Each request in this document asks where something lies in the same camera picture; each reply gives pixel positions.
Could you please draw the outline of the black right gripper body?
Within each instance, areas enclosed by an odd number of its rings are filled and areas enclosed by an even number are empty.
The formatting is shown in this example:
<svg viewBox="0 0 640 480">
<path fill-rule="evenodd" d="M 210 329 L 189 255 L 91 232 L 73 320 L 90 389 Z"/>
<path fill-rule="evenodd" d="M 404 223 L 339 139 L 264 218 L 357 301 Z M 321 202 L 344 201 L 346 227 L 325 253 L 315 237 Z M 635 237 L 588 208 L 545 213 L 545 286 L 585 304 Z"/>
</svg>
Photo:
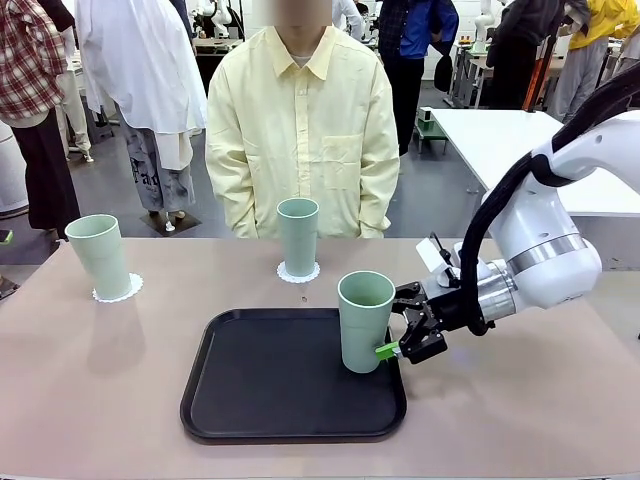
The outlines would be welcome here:
<svg viewBox="0 0 640 480">
<path fill-rule="evenodd" d="M 429 297 L 420 282 L 408 285 L 408 332 L 428 334 L 451 332 L 463 327 L 473 334 L 484 333 L 484 317 L 478 304 L 472 305 L 460 288 Z"/>
</svg>

